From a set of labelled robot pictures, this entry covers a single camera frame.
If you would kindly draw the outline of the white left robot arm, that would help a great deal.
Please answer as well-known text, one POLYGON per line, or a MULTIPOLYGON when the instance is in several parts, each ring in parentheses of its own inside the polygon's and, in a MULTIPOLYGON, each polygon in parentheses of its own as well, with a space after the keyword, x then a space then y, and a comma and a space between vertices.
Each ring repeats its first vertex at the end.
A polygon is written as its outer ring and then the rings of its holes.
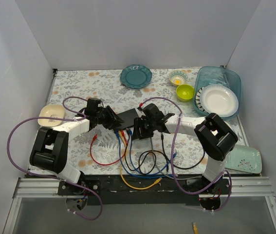
POLYGON ((71 140, 87 133, 97 125, 112 130, 124 121, 110 106, 104 106, 98 98, 87 100, 85 108, 75 113, 73 121, 54 128, 41 127, 36 136, 30 165, 46 170, 69 182, 69 189, 75 195, 85 191, 86 184, 80 179, 81 171, 68 162, 68 145, 71 140))

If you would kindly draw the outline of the black network switch box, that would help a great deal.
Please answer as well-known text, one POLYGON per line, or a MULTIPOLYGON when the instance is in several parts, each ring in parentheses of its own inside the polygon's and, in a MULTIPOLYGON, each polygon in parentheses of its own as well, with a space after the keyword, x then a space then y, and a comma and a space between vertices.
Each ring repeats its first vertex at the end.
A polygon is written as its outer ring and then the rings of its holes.
POLYGON ((139 117, 137 110, 135 108, 118 113, 117 116, 121 118, 124 122, 121 123, 120 126, 113 129, 115 132, 133 127, 134 119, 139 117))

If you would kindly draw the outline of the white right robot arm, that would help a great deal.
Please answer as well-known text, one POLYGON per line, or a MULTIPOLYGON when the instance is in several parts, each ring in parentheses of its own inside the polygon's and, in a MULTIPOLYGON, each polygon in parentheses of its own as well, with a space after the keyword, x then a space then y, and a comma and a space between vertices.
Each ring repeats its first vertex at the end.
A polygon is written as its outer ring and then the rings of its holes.
POLYGON ((219 175, 224 172, 226 156, 238 141, 231 127, 215 113, 206 117, 181 117, 173 113, 164 115, 153 103, 143 108, 142 112, 142 116, 133 121, 133 139, 153 137, 154 131, 197 137, 208 155, 202 187, 208 194, 215 193, 220 188, 219 175))

